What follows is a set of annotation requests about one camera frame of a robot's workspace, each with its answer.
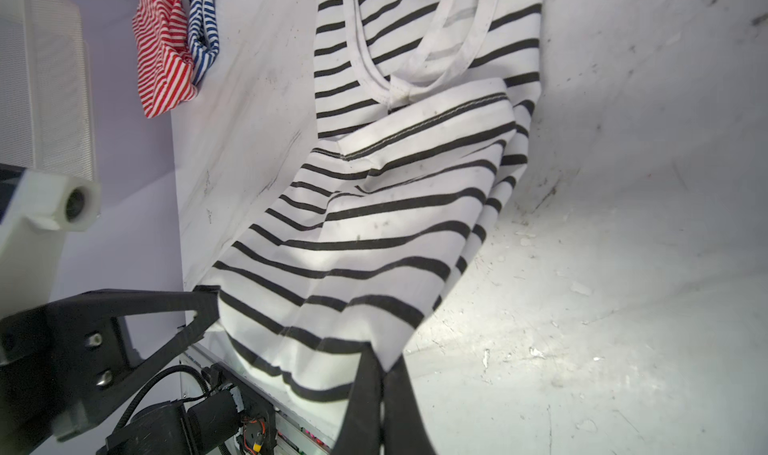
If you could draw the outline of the black white striped tank top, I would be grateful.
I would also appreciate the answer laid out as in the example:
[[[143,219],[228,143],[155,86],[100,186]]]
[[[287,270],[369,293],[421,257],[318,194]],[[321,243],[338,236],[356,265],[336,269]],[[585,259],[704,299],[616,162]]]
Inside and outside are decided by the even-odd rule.
[[[348,399],[448,296],[528,165],[543,0],[317,0],[318,139],[204,276],[253,378]]]

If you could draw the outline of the lower white mesh shelf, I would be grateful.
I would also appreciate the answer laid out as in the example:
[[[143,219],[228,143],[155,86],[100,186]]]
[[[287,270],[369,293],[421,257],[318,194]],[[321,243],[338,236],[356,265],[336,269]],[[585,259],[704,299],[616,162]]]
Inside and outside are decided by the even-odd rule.
[[[87,47],[68,0],[1,0],[1,161],[97,178]]]

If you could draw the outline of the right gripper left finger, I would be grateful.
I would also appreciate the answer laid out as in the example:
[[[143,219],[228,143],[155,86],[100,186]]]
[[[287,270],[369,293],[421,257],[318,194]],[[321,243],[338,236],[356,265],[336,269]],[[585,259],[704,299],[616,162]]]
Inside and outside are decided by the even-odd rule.
[[[333,455],[377,455],[382,448],[383,370],[372,349],[364,349]]]

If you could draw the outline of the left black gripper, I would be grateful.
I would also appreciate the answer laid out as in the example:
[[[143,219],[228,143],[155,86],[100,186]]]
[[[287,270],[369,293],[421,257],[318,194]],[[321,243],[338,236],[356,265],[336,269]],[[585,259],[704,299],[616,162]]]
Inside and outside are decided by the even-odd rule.
[[[217,321],[210,291],[91,291],[1,320],[1,452],[102,422]]]

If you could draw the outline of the blue white striped folded top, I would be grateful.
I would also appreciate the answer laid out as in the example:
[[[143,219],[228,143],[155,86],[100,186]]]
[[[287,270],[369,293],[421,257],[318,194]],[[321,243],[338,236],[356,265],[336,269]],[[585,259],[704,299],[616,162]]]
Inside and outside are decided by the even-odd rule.
[[[197,86],[220,53],[215,0],[188,1],[188,48],[194,63],[192,83]]]

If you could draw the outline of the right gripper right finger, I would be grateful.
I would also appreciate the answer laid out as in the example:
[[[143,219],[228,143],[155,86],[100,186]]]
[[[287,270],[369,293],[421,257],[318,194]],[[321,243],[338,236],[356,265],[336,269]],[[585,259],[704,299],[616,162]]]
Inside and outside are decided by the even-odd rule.
[[[383,377],[383,446],[386,455],[435,455],[401,356]]]

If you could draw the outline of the red white striped folded top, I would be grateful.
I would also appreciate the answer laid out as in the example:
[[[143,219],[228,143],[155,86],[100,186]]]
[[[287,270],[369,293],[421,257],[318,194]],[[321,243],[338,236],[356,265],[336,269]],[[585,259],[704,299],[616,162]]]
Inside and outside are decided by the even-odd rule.
[[[183,0],[139,0],[132,30],[137,48],[137,91],[148,119],[197,95],[187,28]]]

